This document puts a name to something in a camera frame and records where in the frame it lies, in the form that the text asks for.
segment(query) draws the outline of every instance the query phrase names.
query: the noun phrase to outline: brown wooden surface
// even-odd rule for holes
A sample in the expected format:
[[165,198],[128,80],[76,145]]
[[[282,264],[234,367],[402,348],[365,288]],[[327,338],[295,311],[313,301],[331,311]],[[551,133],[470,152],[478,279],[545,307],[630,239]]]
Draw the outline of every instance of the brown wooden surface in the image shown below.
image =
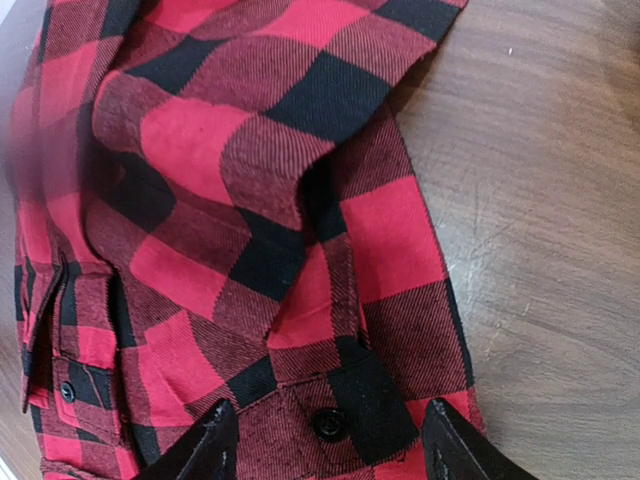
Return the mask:
[[[0,75],[34,2],[0,29]],[[392,101],[490,438],[541,479],[640,478],[640,3],[471,0],[427,64]],[[32,479],[2,202],[0,454]]]

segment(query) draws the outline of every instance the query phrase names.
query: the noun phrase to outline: shirt placket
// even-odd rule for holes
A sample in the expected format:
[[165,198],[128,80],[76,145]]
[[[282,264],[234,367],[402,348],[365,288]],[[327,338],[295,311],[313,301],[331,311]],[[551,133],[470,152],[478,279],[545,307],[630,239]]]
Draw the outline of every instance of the shirt placket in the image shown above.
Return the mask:
[[316,241],[268,341],[290,428],[318,478],[393,457],[418,437],[401,393],[367,347],[353,249],[328,162],[319,160],[301,181]]
[[[27,290],[17,292],[16,295],[23,305],[18,311],[22,317],[18,318],[18,328],[22,338],[22,411],[26,412],[30,403],[49,407],[49,395],[43,377],[50,373],[46,358],[50,355],[50,350],[48,339],[42,335],[48,330],[50,305],[60,282],[62,268],[59,265],[51,265],[37,267],[36,271],[28,258],[24,259],[23,265],[22,268],[27,270],[24,275]],[[16,289],[20,289],[19,284],[16,284]]]
[[[95,179],[104,181],[97,178],[104,172],[91,132],[93,100],[137,9],[135,1],[129,2],[133,10],[114,9],[112,3],[47,2],[28,75],[34,83],[31,123],[38,132],[31,152],[34,171],[25,178],[38,178],[52,263],[60,271],[41,322],[50,336],[46,407],[95,443],[124,446],[109,315],[111,268],[93,255],[83,233],[88,193],[97,188]],[[70,21],[91,28],[64,28]],[[61,81],[61,72],[67,81]]]

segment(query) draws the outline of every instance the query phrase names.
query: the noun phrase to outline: buffalo check flannel shirt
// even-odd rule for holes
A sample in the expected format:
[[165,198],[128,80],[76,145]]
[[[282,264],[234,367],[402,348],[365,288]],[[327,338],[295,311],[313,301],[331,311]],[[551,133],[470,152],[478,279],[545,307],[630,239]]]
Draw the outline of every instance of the buffalo check flannel shirt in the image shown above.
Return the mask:
[[384,103],[464,3],[49,0],[9,166],[47,480],[133,478],[221,398],[240,479],[425,478],[436,396],[482,428]]

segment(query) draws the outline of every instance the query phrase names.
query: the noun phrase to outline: black square pattern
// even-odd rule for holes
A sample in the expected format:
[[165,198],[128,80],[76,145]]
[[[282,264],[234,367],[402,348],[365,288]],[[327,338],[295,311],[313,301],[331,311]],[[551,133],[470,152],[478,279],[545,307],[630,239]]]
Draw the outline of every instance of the black square pattern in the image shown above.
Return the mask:
[[152,465],[162,455],[158,444],[158,435],[154,427],[146,425],[131,424],[133,441],[136,444],[138,453],[144,462],[144,467]]
[[251,240],[229,278],[280,302],[305,261],[302,234],[248,210],[238,210],[251,230]]
[[109,315],[116,332],[118,348],[137,346],[133,325],[129,315],[127,297],[120,275],[116,274],[109,282]]
[[21,266],[16,266],[13,269],[13,298],[16,308],[16,320],[18,322],[24,321],[24,312],[22,311],[22,278],[23,272]]
[[418,438],[402,395],[373,353],[357,367],[330,372],[329,383],[365,464],[378,463]]
[[338,355],[340,355],[341,365],[353,365],[371,355],[371,350],[364,347],[356,337],[337,337],[336,348]]
[[29,308],[32,307],[31,302],[33,299],[33,285],[36,282],[36,271],[33,268],[33,265],[31,265],[31,262],[29,261],[29,259],[26,259],[26,264],[27,264],[27,304],[29,305]]
[[45,52],[47,51],[47,39],[49,37],[49,28],[51,27],[51,16],[53,15],[53,7],[47,8],[44,12],[42,20],[42,30],[40,32],[40,45],[38,47],[38,63],[44,62]]
[[376,14],[394,20],[435,42],[449,31],[460,8],[439,0],[389,0]]
[[76,279],[82,275],[78,262],[71,262],[65,266],[63,274],[64,293],[60,300],[60,323],[62,325],[78,325],[78,312],[76,307]]
[[358,132],[391,86],[326,52],[266,115],[289,127],[336,144]]
[[102,443],[104,442],[96,437],[93,433],[87,432],[81,428],[76,428],[76,434],[78,435],[78,440],[82,442],[93,442],[93,443]]
[[304,208],[320,242],[326,242],[347,231],[334,188],[329,157],[318,160],[302,177]]
[[100,38],[124,35],[140,8],[140,0],[108,0]]
[[40,408],[31,405],[31,420],[33,422],[33,429],[36,433],[43,433],[42,429],[42,413],[40,412]]
[[104,407],[107,410],[113,409],[110,388],[111,375],[106,371],[70,361],[69,381],[77,401],[96,407]]
[[276,377],[269,357],[264,357],[229,380],[229,388],[240,408],[247,407],[276,390]]
[[225,40],[200,41],[186,37],[177,47],[148,63],[127,70],[129,75],[155,83],[172,95],[178,95],[189,83],[202,62]]
[[114,153],[113,161],[125,171],[124,178],[104,201],[132,223],[151,233],[173,211],[176,198],[156,170],[134,153]]
[[22,360],[22,373],[28,378],[31,376],[33,370],[33,354],[27,350],[27,346],[23,344],[20,356]]

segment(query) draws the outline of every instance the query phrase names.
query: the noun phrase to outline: chest pocket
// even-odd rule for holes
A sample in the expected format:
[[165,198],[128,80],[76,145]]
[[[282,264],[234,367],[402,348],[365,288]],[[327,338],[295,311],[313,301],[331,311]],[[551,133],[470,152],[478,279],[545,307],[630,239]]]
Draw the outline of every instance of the chest pocket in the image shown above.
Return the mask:
[[117,344],[109,311],[111,269],[81,267],[62,257],[50,272],[27,271],[20,279],[19,275],[24,273],[16,280],[21,285],[17,299],[22,299],[18,314],[24,319],[25,407],[31,403],[55,408],[68,425],[102,442],[120,444]]

